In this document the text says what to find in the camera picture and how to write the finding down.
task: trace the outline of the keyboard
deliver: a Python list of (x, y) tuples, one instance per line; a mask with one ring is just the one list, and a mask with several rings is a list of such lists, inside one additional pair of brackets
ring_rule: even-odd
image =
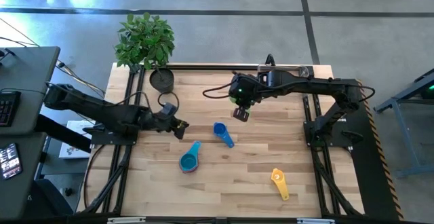
[(10, 127), (20, 104), (21, 92), (0, 92), (0, 127)]

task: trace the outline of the potted plant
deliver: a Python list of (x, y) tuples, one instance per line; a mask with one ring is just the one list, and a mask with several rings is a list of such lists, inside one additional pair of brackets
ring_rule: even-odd
[(149, 81), (161, 93), (174, 88), (174, 74), (165, 66), (175, 48), (174, 32), (167, 20), (144, 13), (143, 17), (128, 14), (118, 30), (119, 44), (115, 46), (117, 66), (128, 65), (133, 71), (143, 63), (146, 70), (154, 68)]

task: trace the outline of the blue measuring cup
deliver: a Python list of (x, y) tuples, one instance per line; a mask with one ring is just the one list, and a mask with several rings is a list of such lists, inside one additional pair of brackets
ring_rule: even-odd
[(231, 136), (229, 136), (228, 130), (223, 123), (216, 122), (214, 123), (214, 134), (221, 138), (228, 147), (234, 147), (235, 144), (232, 141)]
[(199, 148), (201, 142), (195, 141), (191, 148), (179, 159), (179, 167), (183, 173), (195, 171), (199, 166)]

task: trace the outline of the green plant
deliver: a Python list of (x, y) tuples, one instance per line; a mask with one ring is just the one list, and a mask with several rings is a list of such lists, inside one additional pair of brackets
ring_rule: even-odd
[(174, 32), (167, 20), (144, 13), (143, 18), (128, 14), (118, 30), (119, 44), (115, 46), (117, 66), (143, 62), (145, 69), (164, 67), (175, 48)]

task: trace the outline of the paper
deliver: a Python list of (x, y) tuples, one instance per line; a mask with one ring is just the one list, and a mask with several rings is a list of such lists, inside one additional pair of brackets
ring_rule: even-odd
[[(73, 130), (76, 133), (82, 134), (83, 136), (87, 137), (88, 139), (91, 139), (92, 136), (88, 133), (85, 133), (83, 131), (83, 128), (89, 128), (94, 126), (88, 121), (68, 121), (68, 124), (66, 125), (67, 128)], [(89, 153), (86, 153), (82, 150), (76, 149), (67, 143), (62, 143), (62, 148), (60, 148), (59, 158), (61, 159), (81, 159), (81, 158), (88, 158)]]

